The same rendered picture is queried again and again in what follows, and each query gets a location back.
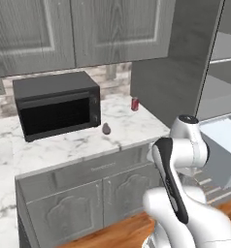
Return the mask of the dark purple eggplant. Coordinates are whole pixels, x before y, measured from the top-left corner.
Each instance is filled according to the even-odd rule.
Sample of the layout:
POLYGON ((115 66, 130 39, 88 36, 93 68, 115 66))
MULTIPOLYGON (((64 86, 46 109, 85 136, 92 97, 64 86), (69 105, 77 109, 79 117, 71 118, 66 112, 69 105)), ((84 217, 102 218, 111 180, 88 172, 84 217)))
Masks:
POLYGON ((109 126, 108 123, 104 123, 102 127, 102 132, 104 135, 109 135, 111 133, 111 127, 109 126))

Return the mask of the grey counter drawer front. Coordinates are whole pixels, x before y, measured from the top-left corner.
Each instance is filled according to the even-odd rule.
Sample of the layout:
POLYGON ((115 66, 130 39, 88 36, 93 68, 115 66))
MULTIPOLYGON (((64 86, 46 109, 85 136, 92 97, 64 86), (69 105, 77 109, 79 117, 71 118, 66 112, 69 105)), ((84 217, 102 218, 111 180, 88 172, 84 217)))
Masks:
POLYGON ((141 145, 57 169, 52 173, 54 186, 67 189, 137 168, 148 162, 148 152, 149 146, 141 145))

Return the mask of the grey fridge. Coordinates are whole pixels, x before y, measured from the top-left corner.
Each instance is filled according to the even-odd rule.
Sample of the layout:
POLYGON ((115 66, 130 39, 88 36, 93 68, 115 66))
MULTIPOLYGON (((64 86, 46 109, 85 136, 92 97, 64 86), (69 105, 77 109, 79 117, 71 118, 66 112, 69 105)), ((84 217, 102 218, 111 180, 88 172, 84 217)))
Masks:
MULTIPOLYGON (((160 123, 144 131, 150 141, 169 133, 175 118, 203 122, 231 115, 231 0, 177 0, 168 56, 132 64, 131 94, 160 123)), ((207 201, 231 200, 204 169, 196 179, 207 201)))

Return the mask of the pale grey fridge drawer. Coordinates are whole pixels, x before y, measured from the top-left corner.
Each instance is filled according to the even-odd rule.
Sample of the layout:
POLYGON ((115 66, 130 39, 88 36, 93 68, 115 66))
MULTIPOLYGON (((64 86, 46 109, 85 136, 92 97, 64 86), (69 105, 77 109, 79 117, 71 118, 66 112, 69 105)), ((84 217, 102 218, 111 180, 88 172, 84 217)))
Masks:
POLYGON ((211 155, 204 172, 216 186, 231 187, 231 115, 200 125, 204 141, 209 145, 211 155))

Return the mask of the black toaster oven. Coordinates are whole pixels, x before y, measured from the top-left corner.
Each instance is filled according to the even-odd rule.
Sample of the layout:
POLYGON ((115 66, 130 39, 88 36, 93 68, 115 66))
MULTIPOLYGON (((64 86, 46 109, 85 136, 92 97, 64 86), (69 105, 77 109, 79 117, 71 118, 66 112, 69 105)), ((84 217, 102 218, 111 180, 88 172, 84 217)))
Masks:
POLYGON ((13 89, 27 142, 101 125, 100 86, 86 72, 16 79, 13 89))

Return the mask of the grey base cupboard door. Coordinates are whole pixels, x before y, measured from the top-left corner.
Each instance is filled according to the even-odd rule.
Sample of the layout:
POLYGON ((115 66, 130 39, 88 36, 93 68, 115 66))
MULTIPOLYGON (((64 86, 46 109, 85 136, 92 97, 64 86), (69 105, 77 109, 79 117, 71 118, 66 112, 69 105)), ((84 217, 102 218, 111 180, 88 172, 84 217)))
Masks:
POLYGON ((104 226, 124 220, 143 211, 143 194, 159 185, 154 164, 124 171, 103 180, 104 226))
POLYGON ((102 181, 32 201, 27 207, 40 248, 55 248, 103 227, 102 181))

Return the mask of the grey wall cupboard door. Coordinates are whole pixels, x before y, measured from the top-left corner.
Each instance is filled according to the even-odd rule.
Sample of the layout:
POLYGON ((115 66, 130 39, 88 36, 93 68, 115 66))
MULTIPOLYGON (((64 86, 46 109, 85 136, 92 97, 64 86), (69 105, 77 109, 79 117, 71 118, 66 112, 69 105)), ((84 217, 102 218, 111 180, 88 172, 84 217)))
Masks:
POLYGON ((168 55, 176 0, 70 0, 79 67, 168 55))
POLYGON ((0 0, 0 78, 74 66, 70 0, 0 0))

